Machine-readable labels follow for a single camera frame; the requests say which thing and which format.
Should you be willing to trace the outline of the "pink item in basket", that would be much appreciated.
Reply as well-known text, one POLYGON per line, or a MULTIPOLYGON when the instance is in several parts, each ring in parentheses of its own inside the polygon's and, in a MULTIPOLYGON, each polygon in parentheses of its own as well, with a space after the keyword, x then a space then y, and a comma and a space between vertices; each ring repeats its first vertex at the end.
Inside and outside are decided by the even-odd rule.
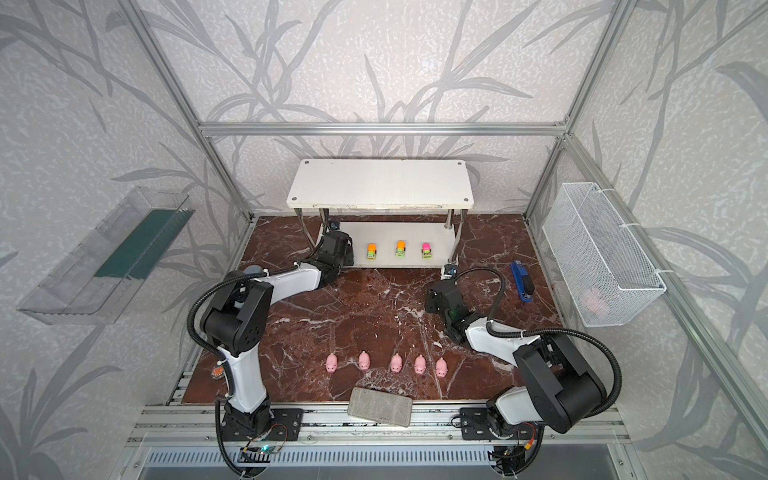
POLYGON ((610 312, 610 306, 603 298, 602 292, 597 288, 586 290, 582 296, 582 303, 598 318, 604 319, 610 312))

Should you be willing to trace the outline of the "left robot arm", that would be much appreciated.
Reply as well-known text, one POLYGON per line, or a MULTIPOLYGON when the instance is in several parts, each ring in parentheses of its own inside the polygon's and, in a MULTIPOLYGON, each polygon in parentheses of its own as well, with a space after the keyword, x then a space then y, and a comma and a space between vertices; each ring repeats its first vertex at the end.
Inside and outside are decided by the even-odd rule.
POLYGON ((353 263, 352 238, 342 231, 328 231, 308 257, 292 266, 276 272, 231 271, 192 304, 187 333, 223 368, 231 416, 251 420, 269 412, 258 346, 271 306, 329 285, 353 263))

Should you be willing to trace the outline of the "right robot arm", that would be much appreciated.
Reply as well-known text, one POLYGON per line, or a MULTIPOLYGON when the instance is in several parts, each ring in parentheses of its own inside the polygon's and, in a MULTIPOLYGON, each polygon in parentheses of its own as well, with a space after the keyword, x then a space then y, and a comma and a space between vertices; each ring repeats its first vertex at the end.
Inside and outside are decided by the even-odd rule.
POLYGON ((579 421, 613 406, 621 393, 618 359, 589 334, 561 327, 522 330, 499 323, 470 310, 458 282, 451 279, 428 288, 425 309, 442 318, 453 341, 500 359, 519 373, 520 387, 486 402, 485 428, 498 438, 510 437, 516 427, 528 423, 566 433, 579 421), (576 340, 590 344, 606 358, 612 370, 610 387, 574 344, 576 340))

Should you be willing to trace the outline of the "clear plastic wall bin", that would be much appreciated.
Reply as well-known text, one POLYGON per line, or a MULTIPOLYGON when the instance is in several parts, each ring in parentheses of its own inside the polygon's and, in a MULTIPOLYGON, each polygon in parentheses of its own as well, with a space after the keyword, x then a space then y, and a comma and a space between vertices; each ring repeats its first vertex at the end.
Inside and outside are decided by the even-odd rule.
POLYGON ((187 193, 134 188, 17 310, 47 325, 110 325, 195 210, 187 193))

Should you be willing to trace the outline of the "green circuit board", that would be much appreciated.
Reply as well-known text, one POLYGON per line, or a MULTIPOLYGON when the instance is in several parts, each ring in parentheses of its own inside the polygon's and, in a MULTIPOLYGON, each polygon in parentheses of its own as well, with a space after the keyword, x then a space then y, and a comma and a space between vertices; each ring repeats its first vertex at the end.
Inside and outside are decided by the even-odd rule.
POLYGON ((246 446, 240 451, 239 461, 243 463, 269 463, 279 454, 283 446, 280 444, 265 444, 246 446))

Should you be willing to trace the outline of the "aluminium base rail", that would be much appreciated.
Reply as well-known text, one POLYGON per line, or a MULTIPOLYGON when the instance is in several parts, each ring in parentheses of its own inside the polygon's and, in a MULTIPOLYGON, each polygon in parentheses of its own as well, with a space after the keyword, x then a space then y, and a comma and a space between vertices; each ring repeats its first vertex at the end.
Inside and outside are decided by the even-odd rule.
MULTIPOLYGON (((278 403, 300 408, 302 423, 295 441, 277 440, 285 447, 310 446, 454 446, 463 443, 459 429, 462 408, 482 408, 483 401, 416 401, 407 427, 375 423, 347 414, 346 402, 278 403)), ((617 408, 579 422, 565 434, 548 428, 546 445, 629 444, 630 435, 617 408)), ((216 445, 214 410, 208 405, 148 406, 126 441, 128 447, 216 445)))

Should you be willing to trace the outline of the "grey sponge block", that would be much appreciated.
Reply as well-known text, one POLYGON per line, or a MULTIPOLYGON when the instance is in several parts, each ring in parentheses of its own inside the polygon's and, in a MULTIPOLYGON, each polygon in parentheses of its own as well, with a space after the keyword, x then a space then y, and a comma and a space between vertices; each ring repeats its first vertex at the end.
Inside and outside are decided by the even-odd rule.
POLYGON ((387 392, 355 387, 347 407, 350 417, 379 424, 409 427, 413 400, 387 392))

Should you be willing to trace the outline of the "white two-tier shelf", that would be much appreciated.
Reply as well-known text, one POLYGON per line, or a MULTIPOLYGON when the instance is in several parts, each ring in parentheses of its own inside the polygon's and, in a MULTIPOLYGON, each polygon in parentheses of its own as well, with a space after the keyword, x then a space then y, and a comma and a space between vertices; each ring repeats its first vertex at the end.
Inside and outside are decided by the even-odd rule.
POLYGON ((319 212, 322 227, 333 213, 353 215, 340 230, 353 240, 355 268, 441 269, 458 264, 458 245, 474 207, 468 167, 461 159, 304 159, 286 204, 304 225, 303 212, 319 212), (404 258, 395 256, 406 242, 404 258), (428 242, 432 257, 423 259, 428 242), (375 243, 377 259, 366 259, 375 243))

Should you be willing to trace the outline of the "blue stapler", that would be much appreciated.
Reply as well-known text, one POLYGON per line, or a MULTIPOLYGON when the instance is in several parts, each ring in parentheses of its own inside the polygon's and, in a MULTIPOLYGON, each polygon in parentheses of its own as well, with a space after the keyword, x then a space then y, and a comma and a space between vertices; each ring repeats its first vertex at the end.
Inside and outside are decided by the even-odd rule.
POLYGON ((531 302, 535 294, 535 284, 527 272, 525 266, 521 261, 514 260, 510 267, 521 301, 524 303, 531 302))

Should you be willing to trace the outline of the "grey blue glasses case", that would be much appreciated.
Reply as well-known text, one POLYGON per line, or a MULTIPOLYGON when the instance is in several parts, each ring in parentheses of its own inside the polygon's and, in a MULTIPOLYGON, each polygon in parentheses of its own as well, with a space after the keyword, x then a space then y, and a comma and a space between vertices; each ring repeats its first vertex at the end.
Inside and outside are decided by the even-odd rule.
POLYGON ((263 272, 264 272, 264 269, 258 265, 250 265, 243 270, 243 273, 245 275, 261 274, 263 272))

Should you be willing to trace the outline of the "orange green mixer truck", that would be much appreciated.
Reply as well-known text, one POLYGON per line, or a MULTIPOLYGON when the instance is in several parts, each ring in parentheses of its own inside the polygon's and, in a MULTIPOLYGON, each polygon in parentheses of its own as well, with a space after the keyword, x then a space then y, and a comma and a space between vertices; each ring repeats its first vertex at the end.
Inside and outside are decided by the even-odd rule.
POLYGON ((406 242, 403 240, 400 240, 397 242, 396 249, 395 249, 395 256, 398 258, 404 258, 406 254, 406 242))

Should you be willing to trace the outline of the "pink toy pig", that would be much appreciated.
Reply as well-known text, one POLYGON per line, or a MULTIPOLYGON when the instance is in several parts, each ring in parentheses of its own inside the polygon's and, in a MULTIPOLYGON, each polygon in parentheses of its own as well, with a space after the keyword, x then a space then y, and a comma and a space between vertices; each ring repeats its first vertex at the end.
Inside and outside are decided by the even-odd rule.
POLYGON ((414 372, 417 375, 424 375, 427 370, 426 359, 422 355, 418 355, 414 361, 414 372))
POLYGON ((390 360, 389 368, 392 373, 400 373, 402 371, 403 359, 398 353, 395 353, 392 356, 390 360))
POLYGON ((435 363, 435 374, 438 378, 445 378, 448 373, 448 365, 443 357, 440 357, 435 363))
POLYGON ((325 369, 328 373, 334 373, 338 369, 338 357, 334 353, 330 353, 325 361, 325 369))
POLYGON ((370 355, 366 351, 362 351, 358 357, 358 367, 362 371, 367 371, 371 366, 370 355))

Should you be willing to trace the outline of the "pink green mixer truck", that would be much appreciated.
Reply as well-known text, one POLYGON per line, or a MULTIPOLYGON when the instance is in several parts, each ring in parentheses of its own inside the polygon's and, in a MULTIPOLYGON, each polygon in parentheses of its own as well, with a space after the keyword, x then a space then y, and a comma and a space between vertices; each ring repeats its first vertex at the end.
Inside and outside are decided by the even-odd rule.
POLYGON ((432 248, 428 242, 422 244, 421 255, 423 259, 430 259, 432 257, 432 248))

